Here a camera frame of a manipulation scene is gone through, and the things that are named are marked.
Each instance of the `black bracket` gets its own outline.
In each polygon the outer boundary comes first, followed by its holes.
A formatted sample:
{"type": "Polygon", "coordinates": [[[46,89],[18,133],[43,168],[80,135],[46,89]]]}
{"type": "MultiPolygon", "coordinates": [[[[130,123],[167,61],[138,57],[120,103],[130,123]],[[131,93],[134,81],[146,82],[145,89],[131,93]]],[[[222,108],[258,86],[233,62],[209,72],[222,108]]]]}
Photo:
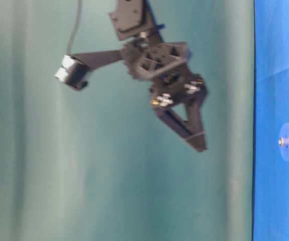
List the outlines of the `black bracket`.
{"type": "Polygon", "coordinates": [[[158,118],[195,150],[207,149],[200,107],[207,96],[203,78],[188,66],[189,50],[185,42],[165,43],[145,0],[117,0],[110,18],[118,38],[133,40],[121,50],[81,53],[65,56],[56,74],[62,82],[81,90],[85,75],[95,69],[123,60],[134,79],[152,81],[150,104],[158,118]],[[187,119],[173,107],[183,104],[187,119]]]}

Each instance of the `blue surface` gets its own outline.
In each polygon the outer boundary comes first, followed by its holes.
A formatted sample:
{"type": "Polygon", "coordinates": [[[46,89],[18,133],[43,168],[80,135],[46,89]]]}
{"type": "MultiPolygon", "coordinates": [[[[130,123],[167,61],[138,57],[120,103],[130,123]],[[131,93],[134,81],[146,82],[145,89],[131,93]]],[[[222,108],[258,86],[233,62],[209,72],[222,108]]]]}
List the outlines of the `blue surface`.
{"type": "Polygon", "coordinates": [[[289,163],[277,144],[289,123],[289,0],[255,1],[254,240],[289,241],[289,163]]]}

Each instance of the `screw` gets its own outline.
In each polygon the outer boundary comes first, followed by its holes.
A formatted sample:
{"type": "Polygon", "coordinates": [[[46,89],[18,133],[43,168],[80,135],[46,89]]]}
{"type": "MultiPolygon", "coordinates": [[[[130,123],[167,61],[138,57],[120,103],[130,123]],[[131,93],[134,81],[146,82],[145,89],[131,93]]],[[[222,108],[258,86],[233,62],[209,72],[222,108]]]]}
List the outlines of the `screw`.
{"type": "Polygon", "coordinates": [[[152,104],[152,105],[158,105],[158,104],[159,104],[159,101],[157,101],[156,99],[152,99],[152,100],[151,100],[151,104],[152,104]]]}
{"type": "Polygon", "coordinates": [[[140,33],[140,37],[143,38],[143,39],[145,39],[146,37],[148,37],[147,32],[141,32],[141,33],[140,33]]]}
{"type": "Polygon", "coordinates": [[[278,140],[278,145],[280,147],[288,147],[289,146],[289,138],[280,137],[278,140]]]}

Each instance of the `cable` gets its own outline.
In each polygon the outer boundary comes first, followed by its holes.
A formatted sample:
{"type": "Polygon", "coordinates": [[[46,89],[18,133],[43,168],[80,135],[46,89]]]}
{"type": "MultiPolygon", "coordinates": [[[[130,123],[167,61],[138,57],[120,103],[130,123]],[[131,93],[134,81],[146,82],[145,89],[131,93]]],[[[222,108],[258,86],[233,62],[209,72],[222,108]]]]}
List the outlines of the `cable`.
{"type": "Polygon", "coordinates": [[[77,13],[76,13],[76,19],[75,24],[68,42],[68,47],[66,49],[67,55],[71,55],[71,49],[73,45],[74,38],[76,36],[76,33],[78,32],[80,22],[81,22],[81,15],[82,15],[82,0],[78,0],[78,7],[77,7],[77,13]]]}

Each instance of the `metal screw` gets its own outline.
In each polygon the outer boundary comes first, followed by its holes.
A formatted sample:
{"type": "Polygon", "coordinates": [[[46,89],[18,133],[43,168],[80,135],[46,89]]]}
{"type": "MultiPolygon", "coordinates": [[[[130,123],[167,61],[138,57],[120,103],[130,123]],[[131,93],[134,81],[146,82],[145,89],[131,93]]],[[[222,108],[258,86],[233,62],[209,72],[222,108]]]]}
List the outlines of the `metal screw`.
{"type": "Polygon", "coordinates": [[[141,32],[141,33],[140,33],[140,37],[143,38],[143,39],[145,39],[145,38],[148,37],[148,33],[147,33],[147,32],[141,32]]]}
{"type": "Polygon", "coordinates": [[[194,94],[200,91],[200,87],[197,87],[198,82],[192,81],[190,84],[185,84],[184,87],[187,89],[188,94],[194,94]]]}
{"type": "Polygon", "coordinates": [[[289,138],[280,137],[278,140],[278,145],[280,147],[288,147],[289,146],[289,138]]]}
{"type": "Polygon", "coordinates": [[[158,104],[159,104],[159,101],[157,101],[156,99],[152,99],[152,100],[151,100],[151,104],[152,104],[152,105],[158,105],[158,104]]]}
{"type": "Polygon", "coordinates": [[[174,103],[174,101],[170,98],[171,98],[171,95],[165,93],[165,94],[163,94],[163,96],[158,96],[157,100],[159,101],[159,105],[161,107],[166,107],[166,106],[174,103]]]}

